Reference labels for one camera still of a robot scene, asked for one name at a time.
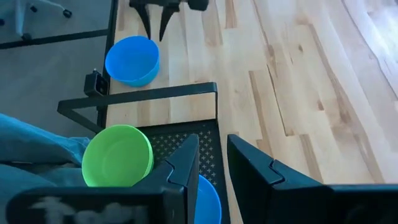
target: green bowl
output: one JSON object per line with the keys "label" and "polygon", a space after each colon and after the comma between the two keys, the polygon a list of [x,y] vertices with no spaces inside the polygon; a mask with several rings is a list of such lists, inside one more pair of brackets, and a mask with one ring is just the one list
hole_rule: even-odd
{"label": "green bowl", "polygon": [[89,143],[81,169],[89,187],[131,187],[154,165],[147,137],[130,125],[102,130]]}

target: black bracket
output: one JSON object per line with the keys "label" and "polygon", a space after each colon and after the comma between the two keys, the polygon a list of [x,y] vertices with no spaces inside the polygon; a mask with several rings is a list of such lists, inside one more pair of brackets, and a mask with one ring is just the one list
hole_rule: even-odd
{"label": "black bracket", "polygon": [[78,98],[72,100],[62,100],[58,103],[57,111],[77,122],[89,130],[98,133],[104,129],[104,127],[98,126],[94,122],[90,121],[86,117],[74,111],[74,109],[89,108],[92,106],[104,107],[108,105],[115,105],[119,103],[130,103],[145,100],[156,100],[164,99],[178,96],[189,96],[198,95],[204,93],[214,93],[215,94],[215,110],[216,119],[218,119],[218,92],[217,84],[215,82],[208,83],[198,83],[182,86],[172,86],[165,88],[157,88],[153,90],[141,90],[129,93],[118,93],[106,96],[93,96],[87,98]]}

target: gray carpet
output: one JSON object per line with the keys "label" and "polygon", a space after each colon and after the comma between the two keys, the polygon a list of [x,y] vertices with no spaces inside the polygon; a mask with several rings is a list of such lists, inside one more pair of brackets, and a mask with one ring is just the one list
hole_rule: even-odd
{"label": "gray carpet", "polygon": [[[37,13],[27,12],[25,30],[38,38],[107,28],[110,0],[58,1],[73,11],[73,18],[38,4]],[[9,26],[0,27],[0,43],[19,40]],[[102,71],[105,45],[104,36],[0,50],[0,113],[63,136],[93,137],[91,131],[58,114],[57,104],[85,96],[85,75],[94,68]],[[95,108],[81,113],[96,121]]]}
{"label": "gray carpet", "polygon": [[[0,0],[0,7],[7,1]],[[62,10],[43,4],[34,3],[37,12],[26,10],[24,32],[32,38],[50,37],[62,34],[107,29],[111,0],[51,0],[63,5],[73,15],[67,19]],[[0,18],[4,19],[5,26],[0,27],[0,43],[12,42],[21,38],[15,33],[15,13],[13,7],[7,10]]]}

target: plastic bowl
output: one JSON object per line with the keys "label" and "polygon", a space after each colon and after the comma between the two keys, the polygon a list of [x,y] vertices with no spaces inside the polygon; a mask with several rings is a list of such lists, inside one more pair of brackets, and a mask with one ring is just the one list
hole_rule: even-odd
{"label": "plastic bowl", "polygon": [[135,127],[115,125],[91,140],[81,169],[89,187],[131,187],[148,175],[153,165],[147,137]]}
{"label": "plastic bowl", "polygon": [[220,224],[221,203],[216,189],[202,175],[199,175],[198,197],[195,206],[194,224]]}
{"label": "plastic bowl", "polygon": [[127,37],[111,47],[105,68],[119,82],[132,87],[147,85],[159,72],[159,48],[146,37]]}

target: blue bowl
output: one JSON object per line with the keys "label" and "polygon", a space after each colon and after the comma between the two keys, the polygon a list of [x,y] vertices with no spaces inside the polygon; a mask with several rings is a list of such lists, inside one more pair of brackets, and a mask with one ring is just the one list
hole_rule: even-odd
{"label": "blue bowl", "polygon": [[199,175],[198,197],[194,224],[220,224],[221,203],[216,189]]}
{"label": "blue bowl", "polygon": [[159,72],[159,48],[146,37],[127,37],[109,50],[105,68],[112,78],[129,86],[148,85]]}

